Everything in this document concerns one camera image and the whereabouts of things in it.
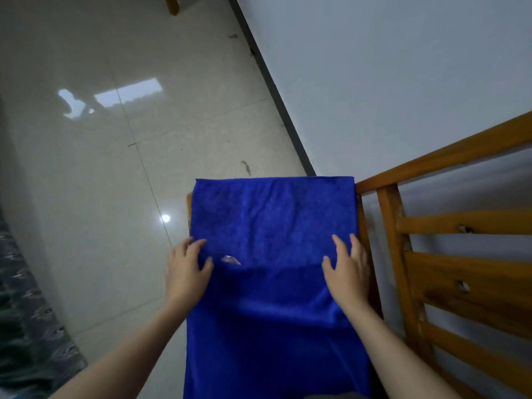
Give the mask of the person's left hand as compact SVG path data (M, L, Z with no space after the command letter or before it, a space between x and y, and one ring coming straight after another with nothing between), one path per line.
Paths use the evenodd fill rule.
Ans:
M188 260L177 260L177 245L168 253L165 269L165 309L186 316L204 295L209 283L204 283L199 255L206 239L194 240L188 249Z

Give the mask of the person's right hand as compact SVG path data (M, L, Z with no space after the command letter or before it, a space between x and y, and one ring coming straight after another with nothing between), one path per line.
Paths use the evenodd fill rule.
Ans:
M333 234L332 240L336 247L335 280L327 285L329 293L349 318L354 318L369 308L369 276L368 258L363 248L363 261L353 261L351 249L339 236Z

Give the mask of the blue microfibre towel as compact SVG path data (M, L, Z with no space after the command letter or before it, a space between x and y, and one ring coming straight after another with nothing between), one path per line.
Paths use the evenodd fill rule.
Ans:
M190 226L214 269L187 319L183 399L371 395L369 357L321 266L336 260L333 234L357 234L354 178L197 179Z

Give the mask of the person's right forearm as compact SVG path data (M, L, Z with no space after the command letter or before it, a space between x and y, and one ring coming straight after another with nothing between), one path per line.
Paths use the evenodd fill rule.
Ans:
M462 399L367 303L342 311L360 337L389 399Z

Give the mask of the person's left forearm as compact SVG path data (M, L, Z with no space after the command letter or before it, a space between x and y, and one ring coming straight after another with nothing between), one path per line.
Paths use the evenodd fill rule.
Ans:
M72 378L49 399L136 399L191 307L167 304L139 333Z

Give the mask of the dark patterned fabric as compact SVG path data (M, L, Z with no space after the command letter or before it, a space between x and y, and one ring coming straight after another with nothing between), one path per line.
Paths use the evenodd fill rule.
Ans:
M87 366L0 209L0 399L48 399Z

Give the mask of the black baseboard strip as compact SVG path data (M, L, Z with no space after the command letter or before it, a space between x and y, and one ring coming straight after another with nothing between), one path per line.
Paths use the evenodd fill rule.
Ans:
M250 48L250 52L252 56L254 57L259 70L261 72L261 75L265 81L265 84L267 85L267 88L269 90L269 93L273 99L273 102L275 104L275 107L278 111L278 114L280 115L281 120L283 121L283 125L285 126L286 133L288 134L291 143L296 151L296 154L299 158L299 161L302 164L302 167L305 171L305 174L310 177L315 177L316 172L312 166L311 160L308 156L308 154L305 151L305 148L303 146L303 143L297 133L297 130L294 126L294 123L289 115L289 112L283 102L283 99L278 91L278 88L276 87L276 84L267 68L267 65L265 63L265 60L262 56L262 53L260 51L259 46L257 45L257 42L254 38L254 35L249 27L249 24L244 16L244 13L238 3L238 0L228 0L229 4L231 6L231 9L238 21L238 24L241 27L241 30L243 32L243 35L247 41L247 44Z

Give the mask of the wooden slatted chair frame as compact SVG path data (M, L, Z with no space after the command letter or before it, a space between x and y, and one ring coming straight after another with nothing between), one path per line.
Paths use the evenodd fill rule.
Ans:
M436 171L532 146L532 112L355 182L357 236L370 253L363 194L376 192L387 234L407 344L462 396L481 396L442 369L433 347L532 399L532 366L484 349L434 325L423 305L532 343L532 263L413 252L410 234L532 236L532 208L406 216L398 184ZM380 381L369 360L371 395Z

